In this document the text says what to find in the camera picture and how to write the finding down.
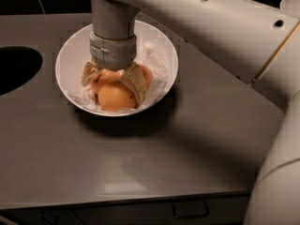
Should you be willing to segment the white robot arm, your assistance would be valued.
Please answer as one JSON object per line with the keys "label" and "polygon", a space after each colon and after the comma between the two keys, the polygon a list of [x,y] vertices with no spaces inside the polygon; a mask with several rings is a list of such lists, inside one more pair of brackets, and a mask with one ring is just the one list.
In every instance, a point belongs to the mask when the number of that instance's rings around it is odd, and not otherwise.
{"label": "white robot arm", "polygon": [[300,225],[299,20],[251,0],[92,0],[91,54],[128,66],[142,11],[193,45],[285,114],[248,204],[244,225]]}

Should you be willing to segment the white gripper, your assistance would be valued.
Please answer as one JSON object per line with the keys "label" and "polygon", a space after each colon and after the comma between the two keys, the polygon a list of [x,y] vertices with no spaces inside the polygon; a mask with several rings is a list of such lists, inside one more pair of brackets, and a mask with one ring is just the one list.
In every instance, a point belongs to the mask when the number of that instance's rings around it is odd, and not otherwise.
{"label": "white gripper", "polygon": [[138,105],[146,97],[146,81],[143,71],[137,63],[133,63],[137,56],[137,37],[133,35],[125,40],[111,40],[98,37],[90,33],[90,53],[92,58],[82,71],[82,86],[87,86],[101,68],[117,71],[124,70],[121,82],[134,94]]}

